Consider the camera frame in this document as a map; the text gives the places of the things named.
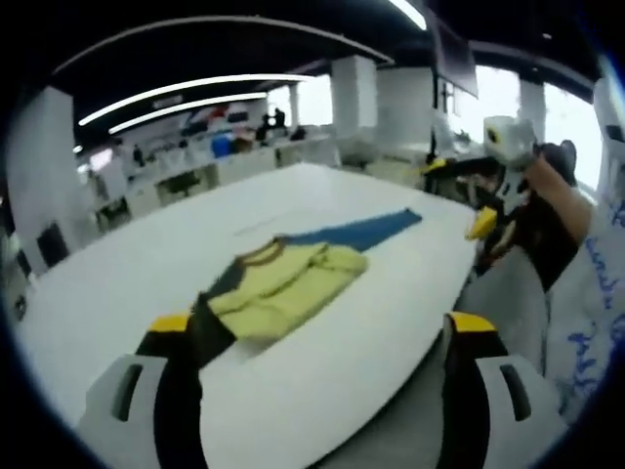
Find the black ceiling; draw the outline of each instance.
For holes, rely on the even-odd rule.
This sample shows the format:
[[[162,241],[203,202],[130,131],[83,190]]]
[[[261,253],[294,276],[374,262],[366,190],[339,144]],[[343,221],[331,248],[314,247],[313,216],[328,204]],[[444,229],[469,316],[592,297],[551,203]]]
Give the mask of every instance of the black ceiling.
[[[131,34],[54,73],[90,46],[158,21],[219,15],[292,21],[341,34],[391,57],[397,65],[427,64],[430,58],[428,34],[388,0],[129,3],[48,1],[37,4],[32,12],[26,11],[27,5],[17,5],[28,15],[24,16],[27,28],[14,37],[14,69],[22,79],[54,83],[73,95],[78,119],[158,86],[227,74],[289,72],[354,53],[369,55],[300,30],[231,21],[198,22]],[[594,25],[578,15],[571,1],[432,0],[428,4],[468,39],[519,48],[566,64],[588,78],[597,77],[595,56],[579,19],[588,31],[593,31]],[[552,39],[545,39],[543,33]],[[248,92],[254,86],[257,84],[228,86],[228,91]],[[224,89],[212,87],[205,97],[220,92]]]

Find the office desk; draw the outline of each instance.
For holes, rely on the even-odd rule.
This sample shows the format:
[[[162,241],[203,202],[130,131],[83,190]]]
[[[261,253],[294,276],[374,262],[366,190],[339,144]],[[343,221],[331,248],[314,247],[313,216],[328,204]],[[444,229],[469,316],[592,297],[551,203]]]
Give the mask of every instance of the office desk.
[[[424,220],[367,252],[369,270],[319,315],[265,351],[235,344],[200,373],[211,467],[308,466],[367,422],[431,347],[473,262],[467,207],[309,164],[186,199],[42,276],[19,328],[24,356],[73,425],[93,381],[237,253],[406,206]]]
[[[276,161],[277,151],[280,162]],[[236,153],[224,158],[214,158],[206,152],[196,151],[193,160],[177,158],[173,164],[162,168],[159,163],[152,163],[138,172],[129,183],[127,191],[110,200],[97,200],[94,211],[98,212],[108,205],[126,198],[133,219],[140,218],[160,208],[156,186],[189,171],[216,168],[216,183],[219,186],[235,183],[249,177],[271,171],[276,166],[289,166],[302,161],[340,166],[341,161],[336,143],[327,135],[318,135],[297,142],[276,142],[271,147]]]

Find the human arm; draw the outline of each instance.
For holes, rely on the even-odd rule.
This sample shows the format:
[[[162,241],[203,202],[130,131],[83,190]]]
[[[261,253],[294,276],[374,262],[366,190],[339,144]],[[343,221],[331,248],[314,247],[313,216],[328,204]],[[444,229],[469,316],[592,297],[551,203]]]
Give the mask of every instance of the human arm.
[[[581,244],[590,227],[591,203],[542,157],[536,159],[524,175],[529,186],[553,207],[575,242]]]

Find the ceiling light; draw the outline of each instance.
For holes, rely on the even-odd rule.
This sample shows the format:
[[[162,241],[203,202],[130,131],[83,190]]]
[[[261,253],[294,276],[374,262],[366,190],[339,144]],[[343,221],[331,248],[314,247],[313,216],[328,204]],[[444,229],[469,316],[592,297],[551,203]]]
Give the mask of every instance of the ceiling light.
[[[239,81],[307,81],[313,79],[313,76],[309,75],[294,75],[285,73],[245,73],[243,75],[227,75],[227,76],[213,76],[211,78],[201,78],[199,80],[185,81],[183,83],[176,83],[175,85],[167,85],[161,88],[156,88],[151,91],[145,91],[125,100],[118,101],[107,107],[103,107],[96,112],[89,114],[78,121],[78,125],[87,125],[89,122],[106,115],[114,110],[118,110],[137,101],[153,98],[158,95],[164,95],[165,93],[171,93],[173,91],[185,90],[186,88],[194,88],[196,86],[204,85],[216,85],[219,83],[233,83]]]
[[[216,105],[218,103],[231,103],[234,101],[261,100],[262,98],[266,98],[266,97],[267,97],[267,93],[264,93],[264,92],[244,93],[242,95],[221,96],[220,98],[209,98],[207,100],[184,103],[183,105],[165,107],[164,109],[157,110],[155,112],[151,112],[149,114],[142,115],[140,117],[135,117],[134,119],[130,119],[122,124],[111,127],[110,129],[108,129],[108,133],[111,135],[116,134],[117,132],[127,129],[128,127],[132,127],[133,125],[141,124],[142,122],[146,122],[147,120],[155,119],[156,117],[171,114],[173,112],[178,112],[180,110],[192,109],[194,107]]]
[[[428,29],[426,25],[426,19],[421,15],[416,8],[414,8],[407,0],[389,0],[392,4],[398,7],[407,17],[409,17],[417,26],[424,31]]]

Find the computer monitor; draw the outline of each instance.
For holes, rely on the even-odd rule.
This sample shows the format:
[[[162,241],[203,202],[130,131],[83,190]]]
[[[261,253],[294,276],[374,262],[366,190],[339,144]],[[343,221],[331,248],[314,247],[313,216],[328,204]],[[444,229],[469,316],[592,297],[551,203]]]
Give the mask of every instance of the computer monitor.
[[[435,15],[428,24],[434,36],[437,75],[477,98],[476,60],[469,42]]]

